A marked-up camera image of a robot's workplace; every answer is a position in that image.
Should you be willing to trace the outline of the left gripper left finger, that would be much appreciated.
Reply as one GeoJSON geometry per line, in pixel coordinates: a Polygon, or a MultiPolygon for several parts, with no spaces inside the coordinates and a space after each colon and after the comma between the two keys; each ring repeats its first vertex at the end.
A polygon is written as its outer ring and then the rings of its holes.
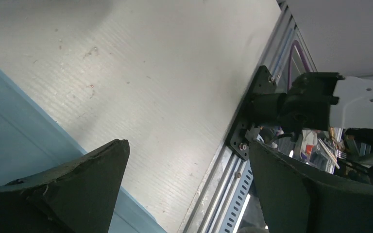
{"type": "Polygon", "coordinates": [[[115,139],[43,172],[0,185],[0,233],[106,233],[130,155],[115,139]]]}

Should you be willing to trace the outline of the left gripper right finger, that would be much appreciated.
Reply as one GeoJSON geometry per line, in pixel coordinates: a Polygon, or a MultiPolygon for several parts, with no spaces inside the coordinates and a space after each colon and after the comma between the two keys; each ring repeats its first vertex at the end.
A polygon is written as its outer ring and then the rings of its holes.
{"type": "Polygon", "coordinates": [[[373,233],[373,185],[321,171],[257,140],[248,156],[271,233],[373,233]]]}

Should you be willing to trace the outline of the light blue perforated basket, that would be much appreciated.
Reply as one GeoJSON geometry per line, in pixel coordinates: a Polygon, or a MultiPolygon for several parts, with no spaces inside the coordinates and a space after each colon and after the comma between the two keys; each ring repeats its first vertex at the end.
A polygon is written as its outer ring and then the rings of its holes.
{"type": "MultiPolygon", "coordinates": [[[[88,153],[0,70],[0,185],[88,153]]],[[[107,233],[161,232],[154,217],[120,185],[107,233]]]]}

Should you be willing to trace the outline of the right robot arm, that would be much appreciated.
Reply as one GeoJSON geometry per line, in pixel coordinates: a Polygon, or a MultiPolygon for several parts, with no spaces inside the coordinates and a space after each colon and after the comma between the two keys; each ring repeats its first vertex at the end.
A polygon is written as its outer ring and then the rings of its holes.
{"type": "Polygon", "coordinates": [[[331,72],[300,75],[286,93],[258,94],[245,107],[256,126],[373,129],[373,80],[331,72]]]}

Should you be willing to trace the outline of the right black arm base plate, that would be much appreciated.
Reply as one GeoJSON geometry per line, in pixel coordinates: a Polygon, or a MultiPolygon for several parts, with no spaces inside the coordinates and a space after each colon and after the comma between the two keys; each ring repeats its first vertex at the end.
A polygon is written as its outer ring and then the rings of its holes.
{"type": "Polygon", "coordinates": [[[226,145],[244,161],[248,160],[250,142],[257,138],[260,121],[265,114],[265,111],[256,106],[255,101],[276,90],[276,83],[271,82],[270,78],[271,73],[265,65],[257,69],[227,135],[226,145]]]}

